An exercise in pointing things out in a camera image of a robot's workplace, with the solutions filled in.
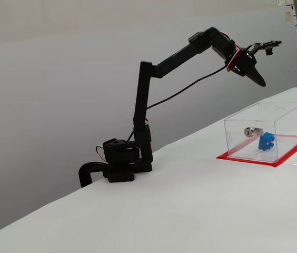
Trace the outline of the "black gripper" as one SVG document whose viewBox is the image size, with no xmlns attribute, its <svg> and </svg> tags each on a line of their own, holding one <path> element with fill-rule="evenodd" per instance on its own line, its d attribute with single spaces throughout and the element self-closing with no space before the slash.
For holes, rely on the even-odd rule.
<svg viewBox="0 0 297 253">
<path fill-rule="evenodd" d="M 237 49 L 231 56 L 225 60 L 227 71 L 240 76 L 247 76 L 250 80 L 259 86 L 266 86 L 264 78 L 255 68 L 257 63 L 254 56 L 255 50 Z"/>
</svg>

